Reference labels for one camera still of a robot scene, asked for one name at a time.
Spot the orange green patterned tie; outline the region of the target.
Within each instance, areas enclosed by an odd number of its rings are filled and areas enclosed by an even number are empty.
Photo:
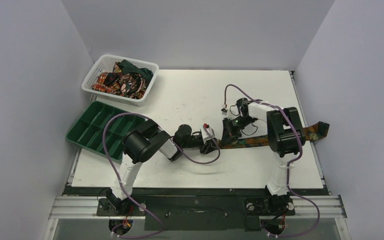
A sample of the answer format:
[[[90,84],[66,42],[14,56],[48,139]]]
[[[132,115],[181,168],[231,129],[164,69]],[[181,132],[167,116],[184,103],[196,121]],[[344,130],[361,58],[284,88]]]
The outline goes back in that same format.
[[[329,132],[330,124],[319,121],[318,123],[305,127],[305,141],[306,142],[315,142],[327,137]],[[223,145],[221,140],[216,139],[216,142],[220,149],[242,149],[242,148],[254,148],[254,147],[264,147],[269,145],[268,136],[260,135],[254,137],[247,137],[242,139],[234,140],[232,143]]]

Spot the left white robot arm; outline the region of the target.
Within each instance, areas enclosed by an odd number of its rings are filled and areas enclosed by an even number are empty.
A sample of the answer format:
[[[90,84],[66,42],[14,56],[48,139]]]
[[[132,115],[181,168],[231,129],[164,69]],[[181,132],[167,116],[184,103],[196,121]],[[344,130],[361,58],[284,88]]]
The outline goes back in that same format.
[[[217,159],[221,155],[214,131],[206,123],[195,132],[188,124],[182,124],[174,136],[170,136],[155,121],[147,120],[130,130],[122,143],[123,153],[131,160],[122,161],[118,170],[120,179],[106,191],[107,203],[102,205],[104,210],[112,210],[118,216],[134,209],[132,201],[128,199],[132,194],[134,181],[142,164],[156,153],[161,153],[170,162],[178,160],[185,149],[198,149],[202,155],[217,151]]]

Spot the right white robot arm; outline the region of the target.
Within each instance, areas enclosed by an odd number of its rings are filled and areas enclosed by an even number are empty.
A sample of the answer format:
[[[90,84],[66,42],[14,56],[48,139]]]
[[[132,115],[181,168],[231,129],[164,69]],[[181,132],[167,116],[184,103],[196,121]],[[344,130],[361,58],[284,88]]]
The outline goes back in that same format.
[[[247,98],[239,99],[236,104],[239,115],[222,120],[220,144],[232,144],[242,136],[246,126],[257,120],[265,121],[268,146],[273,151],[274,159],[262,207],[269,215],[281,215],[289,210],[290,172],[293,163],[302,157],[306,141],[298,110],[296,107],[281,108]]]

